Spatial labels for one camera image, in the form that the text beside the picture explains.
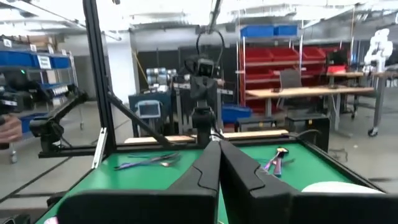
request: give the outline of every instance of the robot arm in background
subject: robot arm in background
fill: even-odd
[[[376,62],[377,72],[384,71],[386,60],[391,56],[393,50],[392,42],[388,41],[389,33],[389,29],[378,30],[374,33],[364,58],[363,72],[371,72],[372,62]]]
[[[75,85],[68,85],[68,101],[48,113],[47,116],[33,119],[29,128],[32,134],[39,138],[44,152],[52,152],[60,149],[54,144],[61,140],[64,129],[60,125],[61,119],[72,109],[84,103],[88,99],[87,93],[80,91]]]

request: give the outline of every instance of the green table surface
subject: green table surface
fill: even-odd
[[[241,150],[253,159],[271,159],[279,146],[289,150],[288,156],[285,157],[286,159],[295,159],[294,163],[282,168],[281,179],[297,190],[302,190],[316,182],[350,182],[345,176],[300,144],[248,146],[241,147]],[[128,154],[113,154],[72,188],[67,193],[67,196],[91,189],[165,190],[201,156],[202,150],[187,150],[180,153],[182,155],[181,160],[172,167],[140,166],[121,171],[114,171],[113,167],[123,162],[141,161],[143,158],[128,158]],[[159,155],[159,152],[142,152],[141,154],[156,156]],[[37,223],[42,224],[48,218],[55,216],[61,202],[62,200],[52,207]],[[220,191],[218,205],[218,220],[225,224],[228,223],[222,191]]]

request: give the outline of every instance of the blue crate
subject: blue crate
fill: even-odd
[[[238,105],[223,105],[221,117],[224,123],[233,124],[239,118],[250,118],[252,110]]]
[[[33,67],[33,57],[28,52],[0,50],[0,66]]]
[[[296,25],[276,26],[274,29],[275,36],[297,36]]]
[[[28,116],[23,116],[19,118],[22,123],[22,133],[28,133],[30,131],[29,129],[29,123],[32,121],[34,118],[39,117],[39,116],[45,116],[47,113],[34,113],[30,114]]]
[[[50,57],[50,61],[53,69],[65,69],[70,67],[68,57]]]
[[[273,37],[274,26],[246,26],[241,29],[241,37],[260,38],[260,37]]]

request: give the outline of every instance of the white robot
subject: white robot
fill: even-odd
[[[386,60],[391,56],[393,44],[388,41],[389,29],[381,29],[374,33],[371,38],[370,47],[364,58],[363,72],[384,72]]]

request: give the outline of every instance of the concrete floor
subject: concrete floor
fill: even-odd
[[[384,106],[398,110],[398,88],[387,89]],[[80,130],[80,116],[73,110],[67,120],[74,121],[65,125],[65,139],[72,145],[92,144],[100,131],[98,109],[95,103],[86,103],[80,107],[83,112],[84,130]],[[114,125],[117,142],[122,143],[132,136],[131,121],[118,110],[114,110]],[[398,113],[386,113],[382,116],[379,135],[369,138],[367,131],[373,125],[373,110],[360,108],[354,120],[350,116],[341,117],[340,127],[354,134],[351,139],[331,134],[330,147],[345,148],[348,152],[346,165],[359,174],[371,177],[398,177]],[[23,187],[33,178],[64,161],[66,158],[39,159],[40,142],[29,138],[15,145],[18,155],[16,164],[9,163],[9,152],[0,151],[0,198],[6,197],[16,189]],[[92,157],[74,157],[64,161],[55,170],[49,172],[19,194],[46,194],[69,189],[91,167]],[[388,192],[398,193],[398,180],[378,183]],[[0,210],[12,208],[45,208],[48,197],[9,198],[1,203]]]

